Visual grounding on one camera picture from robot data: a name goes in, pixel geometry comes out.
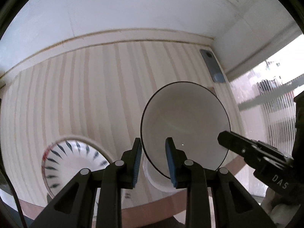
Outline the white bowl dark rim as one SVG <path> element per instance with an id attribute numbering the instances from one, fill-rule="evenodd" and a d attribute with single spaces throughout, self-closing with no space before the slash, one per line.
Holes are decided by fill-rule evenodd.
<path id="1" fill-rule="evenodd" d="M 230 129 L 228 114 L 216 95 L 200 84 L 177 81 L 152 95 L 142 114 L 140 135 L 149 162 L 169 178 L 165 153 L 168 137 L 189 159 L 217 170 L 228 155 L 217 137 Z"/>

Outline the plain white bowl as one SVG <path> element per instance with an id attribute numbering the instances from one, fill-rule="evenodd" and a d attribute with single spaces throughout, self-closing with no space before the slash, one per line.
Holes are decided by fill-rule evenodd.
<path id="1" fill-rule="evenodd" d="M 171 180 L 156 171 L 146 157 L 143 158 L 143 171 L 149 183 L 162 192 L 177 193 L 185 190 L 185 188 L 176 189 Z"/>

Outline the small brown coaster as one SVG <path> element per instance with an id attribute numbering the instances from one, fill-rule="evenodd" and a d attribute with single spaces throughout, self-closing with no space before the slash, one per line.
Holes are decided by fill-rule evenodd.
<path id="1" fill-rule="evenodd" d="M 214 87 L 208 87 L 208 90 L 209 90 L 210 92 L 212 92 L 215 96 L 217 96 Z"/>

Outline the dark smartphone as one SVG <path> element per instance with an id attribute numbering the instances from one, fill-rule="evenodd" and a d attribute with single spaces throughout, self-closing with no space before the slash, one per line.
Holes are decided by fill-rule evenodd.
<path id="1" fill-rule="evenodd" d="M 208 71 L 214 83 L 225 83 L 225 77 L 221 71 L 219 63 L 211 51 L 200 49 L 200 54 L 205 61 Z"/>

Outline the striped cat table mat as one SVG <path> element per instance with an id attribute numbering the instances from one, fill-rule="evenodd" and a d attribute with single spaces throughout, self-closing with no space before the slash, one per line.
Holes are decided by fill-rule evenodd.
<path id="1" fill-rule="evenodd" d="M 229 84 L 214 83 L 200 46 L 123 42 L 66 52 L 21 71 L 3 91 L 1 150 L 17 196 L 46 206 L 41 161 L 45 148 L 68 135 L 89 138 L 120 158 L 140 135 L 149 98 L 175 81 L 214 89 L 231 128 L 243 133 Z"/>

